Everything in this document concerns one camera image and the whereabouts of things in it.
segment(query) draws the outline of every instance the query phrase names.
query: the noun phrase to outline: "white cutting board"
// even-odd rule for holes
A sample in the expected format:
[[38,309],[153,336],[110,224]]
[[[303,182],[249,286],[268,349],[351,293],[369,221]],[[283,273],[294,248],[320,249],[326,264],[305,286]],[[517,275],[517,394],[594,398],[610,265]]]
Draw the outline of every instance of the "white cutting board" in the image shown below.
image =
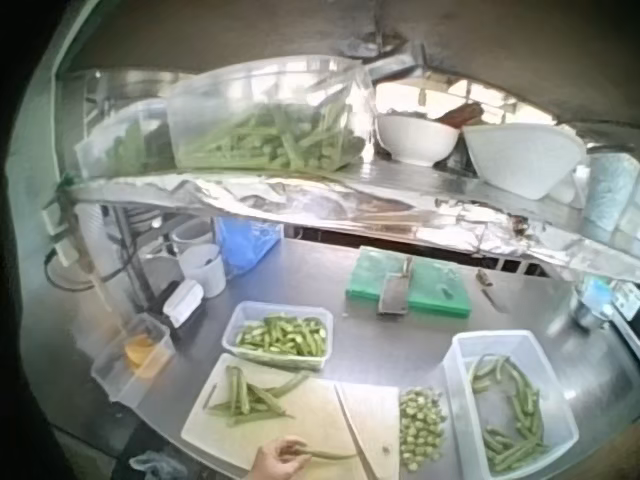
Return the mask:
[[400,409],[396,387],[341,383],[347,414],[379,480],[400,477]]
[[[182,438],[210,454],[249,469],[257,449],[285,435],[304,438],[309,446],[335,452],[355,452],[342,415],[334,382],[309,379],[279,399],[295,419],[282,418],[229,428],[226,419],[206,414],[203,406],[212,388],[210,405],[227,401],[226,367],[236,365],[247,380],[261,387],[285,383],[292,373],[256,365],[223,354],[205,383],[182,429]],[[397,480],[399,472],[398,390],[395,387],[342,384],[343,399],[367,458],[380,480]],[[296,480],[366,480],[358,457],[340,462],[313,460]]]
[[[293,375],[223,354],[182,429],[182,438],[186,441],[247,470],[261,445],[285,435],[302,437],[314,449],[355,453],[333,382],[309,379],[282,397],[280,404],[295,418],[265,420],[229,428],[225,418],[206,414],[202,408],[214,385],[217,387],[209,401],[210,405],[229,399],[226,375],[229,365],[242,368],[247,381],[264,388],[282,385]],[[359,458],[354,457],[339,462],[313,460],[297,479],[366,480],[366,476]]]

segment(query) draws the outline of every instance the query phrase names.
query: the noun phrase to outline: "knife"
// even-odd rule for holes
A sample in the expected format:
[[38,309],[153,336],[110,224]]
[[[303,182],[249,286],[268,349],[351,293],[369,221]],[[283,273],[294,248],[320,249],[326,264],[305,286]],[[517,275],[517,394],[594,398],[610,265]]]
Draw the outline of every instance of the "knife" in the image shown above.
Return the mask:
[[360,463],[362,463],[362,468],[364,469],[364,473],[368,480],[380,480],[380,478],[376,475],[371,462],[367,458],[367,455],[364,453],[364,449],[362,448],[362,444],[360,443],[360,439],[358,438],[358,433],[356,432],[355,427],[353,426],[353,422],[351,417],[349,416],[349,411],[344,403],[344,398],[342,397],[342,391],[340,390],[339,384],[335,383],[333,388],[336,391],[336,396],[338,397],[338,403],[340,404],[340,410],[342,411],[342,417],[344,418],[345,423],[347,424],[347,428],[349,430],[349,435],[351,435],[351,440],[353,440],[353,444],[356,447],[356,453],[358,454],[358,458],[360,459]]

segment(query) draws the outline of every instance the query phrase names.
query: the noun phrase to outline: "hand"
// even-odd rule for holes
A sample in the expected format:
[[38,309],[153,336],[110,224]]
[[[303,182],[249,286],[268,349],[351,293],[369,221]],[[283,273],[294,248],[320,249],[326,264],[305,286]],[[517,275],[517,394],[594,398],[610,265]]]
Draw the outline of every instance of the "hand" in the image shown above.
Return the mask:
[[290,480],[311,460],[311,455],[296,455],[297,447],[305,445],[304,440],[292,436],[263,445],[246,480]]

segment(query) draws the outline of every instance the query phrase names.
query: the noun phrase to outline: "metal shelf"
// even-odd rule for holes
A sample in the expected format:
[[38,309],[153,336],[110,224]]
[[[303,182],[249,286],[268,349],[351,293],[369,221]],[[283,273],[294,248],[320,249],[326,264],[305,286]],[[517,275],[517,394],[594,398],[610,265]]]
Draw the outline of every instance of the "metal shelf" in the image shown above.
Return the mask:
[[191,172],[95,180],[76,202],[150,205],[260,218],[469,254],[537,259],[640,282],[640,242],[584,222],[580,210],[531,201],[479,179],[374,159],[324,176]]

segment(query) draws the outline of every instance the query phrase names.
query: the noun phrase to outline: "stainless steel counter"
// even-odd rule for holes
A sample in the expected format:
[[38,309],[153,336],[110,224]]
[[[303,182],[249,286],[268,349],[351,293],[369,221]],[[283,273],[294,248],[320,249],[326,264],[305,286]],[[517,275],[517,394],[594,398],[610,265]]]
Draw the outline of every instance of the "stainless steel counter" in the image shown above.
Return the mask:
[[[547,478],[579,462],[640,416],[640,367],[615,328],[587,334],[567,317],[570,285],[558,280],[491,272],[508,314],[477,288],[475,270],[460,266],[473,305],[467,320],[411,313],[400,322],[376,318],[376,302],[345,297],[358,251],[285,240],[250,273],[232,280],[206,305],[206,319],[187,325],[177,355],[156,378],[136,412],[160,434],[212,468],[240,469],[182,440],[180,432],[211,369],[221,338],[243,300],[321,306],[334,315],[333,356],[322,376],[377,385],[442,387],[440,361],[453,335],[471,330],[528,329],[537,337],[564,388],[580,440],[531,478]],[[461,478],[451,422],[445,456],[425,477]]]

